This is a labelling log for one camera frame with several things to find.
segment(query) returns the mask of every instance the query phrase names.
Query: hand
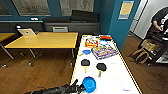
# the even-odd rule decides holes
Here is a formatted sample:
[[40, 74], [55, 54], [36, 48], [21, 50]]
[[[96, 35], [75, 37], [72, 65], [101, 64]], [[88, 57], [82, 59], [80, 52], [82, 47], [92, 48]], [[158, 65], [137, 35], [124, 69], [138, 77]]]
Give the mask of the hand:
[[159, 30], [159, 31], [163, 31], [163, 27], [160, 27], [160, 26], [158, 26], [158, 25], [156, 25], [155, 28], [156, 28], [157, 30]]

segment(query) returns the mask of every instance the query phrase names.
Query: blue plate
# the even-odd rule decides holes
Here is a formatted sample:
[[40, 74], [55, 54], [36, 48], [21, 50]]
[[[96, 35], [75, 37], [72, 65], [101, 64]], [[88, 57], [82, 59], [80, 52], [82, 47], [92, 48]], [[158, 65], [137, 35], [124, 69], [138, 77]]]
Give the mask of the blue plate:
[[96, 81], [92, 77], [85, 77], [82, 84], [87, 93], [92, 93], [96, 89]]

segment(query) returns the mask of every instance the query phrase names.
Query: wooden table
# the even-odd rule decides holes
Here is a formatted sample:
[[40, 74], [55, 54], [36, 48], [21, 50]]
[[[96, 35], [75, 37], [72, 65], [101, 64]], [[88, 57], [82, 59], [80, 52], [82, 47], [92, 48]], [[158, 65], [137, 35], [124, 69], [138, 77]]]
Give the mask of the wooden table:
[[[89, 76], [96, 81], [96, 90], [92, 94], [142, 94], [120, 53], [102, 60], [97, 60], [93, 53], [79, 56], [83, 50], [91, 50], [91, 48], [85, 47], [87, 38], [90, 37], [83, 36], [81, 39], [71, 83], [78, 79], [77, 85], [81, 85], [84, 78]], [[113, 41], [109, 41], [108, 44], [118, 51]], [[81, 66], [83, 59], [90, 61], [90, 65], [86, 68], [86, 73], [84, 72], [84, 67]], [[101, 77], [98, 77], [99, 71], [96, 68], [98, 63], [104, 63], [107, 66], [107, 70], [101, 73]]]
[[75, 32], [39, 32], [37, 35], [21, 36], [5, 46], [5, 48], [29, 48], [33, 57], [36, 55], [31, 48], [73, 48], [76, 46], [78, 33]]
[[10, 38], [13, 36], [15, 33], [0, 33], [0, 46], [2, 49], [10, 56], [11, 59], [14, 59], [13, 56], [5, 49], [5, 47], [1, 44], [2, 41]]

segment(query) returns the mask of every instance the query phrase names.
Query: white wall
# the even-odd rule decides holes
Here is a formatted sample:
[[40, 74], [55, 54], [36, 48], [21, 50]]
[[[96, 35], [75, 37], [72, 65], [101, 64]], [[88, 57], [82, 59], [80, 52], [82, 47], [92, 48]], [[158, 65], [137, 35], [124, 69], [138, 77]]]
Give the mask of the white wall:
[[163, 7], [168, 6], [168, 0], [148, 0], [147, 6], [145, 10], [143, 11], [143, 14], [139, 20], [137, 21], [140, 13], [145, 5], [147, 0], [141, 0], [141, 3], [139, 5], [139, 8], [137, 10], [137, 13], [134, 17], [134, 20], [132, 22], [132, 25], [130, 27], [130, 31], [132, 31], [134, 34], [139, 36], [140, 38], [144, 38], [147, 30], [149, 29], [151, 25], [151, 18], [152, 16]]

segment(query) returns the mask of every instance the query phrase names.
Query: red object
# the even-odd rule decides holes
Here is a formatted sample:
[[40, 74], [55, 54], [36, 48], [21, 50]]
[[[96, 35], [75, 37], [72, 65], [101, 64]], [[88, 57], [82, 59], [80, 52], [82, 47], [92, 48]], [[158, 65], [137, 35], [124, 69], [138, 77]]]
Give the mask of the red object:
[[103, 39], [111, 39], [111, 36], [101, 36], [100, 38], [103, 38]]
[[98, 47], [98, 41], [93, 39], [86, 39], [85, 47], [90, 47], [90, 48]]

